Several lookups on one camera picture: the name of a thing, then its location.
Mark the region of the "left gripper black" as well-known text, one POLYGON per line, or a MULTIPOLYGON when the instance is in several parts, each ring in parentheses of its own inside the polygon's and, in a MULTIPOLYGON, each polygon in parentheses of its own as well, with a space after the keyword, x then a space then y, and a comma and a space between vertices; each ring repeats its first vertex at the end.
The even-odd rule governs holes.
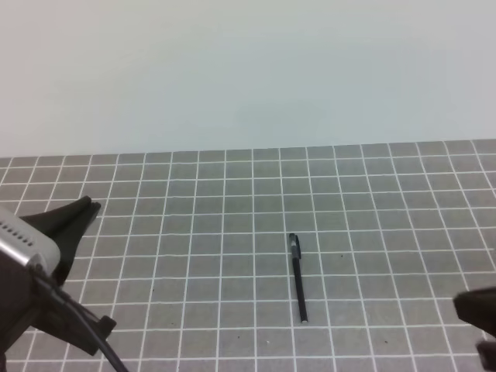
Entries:
POLYGON ((116 367, 116 352, 107 342, 116 322, 93 313, 72 299, 61 286, 67 280, 78 245, 87 235, 102 205, 84 196, 68 205, 21 220, 51 238, 60 250, 55 271, 43 274, 1 254, 1 370, 7 370, 8 349, 34 327, 90 355, 101 351, 116 367))

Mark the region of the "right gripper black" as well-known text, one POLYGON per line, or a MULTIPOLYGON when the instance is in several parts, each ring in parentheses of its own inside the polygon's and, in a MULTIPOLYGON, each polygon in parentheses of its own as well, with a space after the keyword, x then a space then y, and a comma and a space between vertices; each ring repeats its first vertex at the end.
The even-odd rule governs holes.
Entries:
MULTIPOLYGON (((495 287, 465 291, 453 298, 460 320, 495 337, 495 287)), ((483 340, 476 345, 484 369, 496 369, 496 342, 483 340)))

